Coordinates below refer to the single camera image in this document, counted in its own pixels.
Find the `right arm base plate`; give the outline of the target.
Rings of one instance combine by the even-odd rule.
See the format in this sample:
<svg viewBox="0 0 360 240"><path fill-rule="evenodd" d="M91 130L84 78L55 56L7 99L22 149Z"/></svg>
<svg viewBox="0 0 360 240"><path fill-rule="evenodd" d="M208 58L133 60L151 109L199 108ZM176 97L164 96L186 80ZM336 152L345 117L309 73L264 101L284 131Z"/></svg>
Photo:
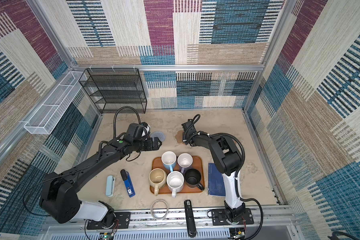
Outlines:
<svg viewBox="0 0 360 240"><path fill-rule="evenodd" d="M246 208L244 214L233 222L228 220L224 209L212 209L208 211L207 215L212 219L214 226L254 224L253 214L249 208Z"/></svg>

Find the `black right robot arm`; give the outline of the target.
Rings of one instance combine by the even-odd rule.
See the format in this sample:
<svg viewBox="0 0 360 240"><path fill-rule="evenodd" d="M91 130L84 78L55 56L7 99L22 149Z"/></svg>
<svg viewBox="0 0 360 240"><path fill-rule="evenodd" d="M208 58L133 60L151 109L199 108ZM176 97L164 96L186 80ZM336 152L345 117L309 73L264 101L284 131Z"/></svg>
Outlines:
<svg viewBox="0 0 360 240"><path fill-rule="evenodd" d="M222 174L225 186L225 213L229 222L239 221L246 211L246 202L255 202L261 213L260 227L264 222L261 204L254 198L244 199L240 188L240 171L245 163L245 150L241 142L228 133L209 134L197 131L196 122L201 115L197 114L182 124L183 143L192 147L204 147L210 150L217 170Z"/></svg>

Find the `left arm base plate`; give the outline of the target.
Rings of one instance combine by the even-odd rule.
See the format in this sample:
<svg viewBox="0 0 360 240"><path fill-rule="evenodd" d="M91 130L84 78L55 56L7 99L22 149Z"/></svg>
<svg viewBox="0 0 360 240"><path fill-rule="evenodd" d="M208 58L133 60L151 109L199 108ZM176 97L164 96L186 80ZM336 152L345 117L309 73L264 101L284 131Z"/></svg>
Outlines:
<svg viewBox="0 0 360 240"><path fill-rule="evenodd" d="M89 221L86 230L127 229L130 224L131 212L114 212L107 214L100 222Z"/></svg>

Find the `light blue mug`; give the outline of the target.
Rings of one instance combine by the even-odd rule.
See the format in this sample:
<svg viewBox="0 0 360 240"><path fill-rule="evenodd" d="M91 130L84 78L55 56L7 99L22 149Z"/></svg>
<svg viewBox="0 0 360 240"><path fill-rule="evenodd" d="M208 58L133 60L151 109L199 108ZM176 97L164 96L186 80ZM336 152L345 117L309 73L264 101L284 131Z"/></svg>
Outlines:
<svg viewBox="0 0 360 240"><path fill-rule="evenodd" d="M167 170L170 170L170 172L174 171L175 166L177 164L177 156L174 152L167 151L167 152L163 153L161 160L162 160L164 167Z"/></svg>

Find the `blue woven round coaster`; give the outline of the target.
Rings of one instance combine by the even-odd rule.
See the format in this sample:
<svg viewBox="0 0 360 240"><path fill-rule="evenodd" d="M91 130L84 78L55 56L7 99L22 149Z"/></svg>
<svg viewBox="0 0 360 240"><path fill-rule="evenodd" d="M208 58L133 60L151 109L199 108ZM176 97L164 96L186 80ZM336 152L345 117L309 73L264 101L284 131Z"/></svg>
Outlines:
<svg viewBox="0 0 360 240"><path fill-rule="evenodd" d="M166 135L163 132L160 131L156 131L151 133L151 137L154 138L158 138L161 142L164 142L166 140Z"/></svg>

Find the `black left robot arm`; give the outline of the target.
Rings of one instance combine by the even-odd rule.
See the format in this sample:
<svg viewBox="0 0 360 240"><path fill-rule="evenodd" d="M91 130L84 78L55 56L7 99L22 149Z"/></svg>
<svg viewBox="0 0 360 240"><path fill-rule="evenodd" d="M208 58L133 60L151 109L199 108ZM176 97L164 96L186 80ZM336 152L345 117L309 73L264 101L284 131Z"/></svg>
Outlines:
<svg viewBox="0 0 360 240"><path fill-rule="evenodd" d="M98 152L90 158L60 174L47 174L42 182L33 186L42 187L39 205L46 216L60 224L85 219L101 224L104 229L111 228L116 220L114 208L102 201L82 201L77 193L89 180L125 156L159 150L162 141L158 137L151 138L150 130L149 124L138 121L130 124L125 133L117 135L113 131L113 138L101 141Z"/></svg>

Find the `cork flower shaped coaster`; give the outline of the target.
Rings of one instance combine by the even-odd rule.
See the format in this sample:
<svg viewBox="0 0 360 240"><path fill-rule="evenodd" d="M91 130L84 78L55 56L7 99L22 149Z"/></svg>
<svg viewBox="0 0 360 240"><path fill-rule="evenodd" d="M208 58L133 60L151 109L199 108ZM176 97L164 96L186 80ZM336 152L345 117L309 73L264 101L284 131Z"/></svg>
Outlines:
<svg viewBox="0 0 360 240"><path fill-rule="evenodd" d="M177 141L177 143L179 144L183 144L184 141L183 141L183 134L184 134L184 131L178 131L177 134L175 135L175 139Z"/></svg>

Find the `purple mug white inside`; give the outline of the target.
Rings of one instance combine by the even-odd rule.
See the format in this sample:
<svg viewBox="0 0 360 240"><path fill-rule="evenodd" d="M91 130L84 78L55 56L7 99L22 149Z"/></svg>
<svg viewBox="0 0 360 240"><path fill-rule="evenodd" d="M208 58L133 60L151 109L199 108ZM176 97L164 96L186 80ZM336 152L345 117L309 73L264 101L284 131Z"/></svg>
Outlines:
<svg viewBox="0 0 360 240"><path fill-rule="evenodd" d="M185 172L192 167L193 157L188 153L182 153L177 158L180 172L184 175Z"/></svg>

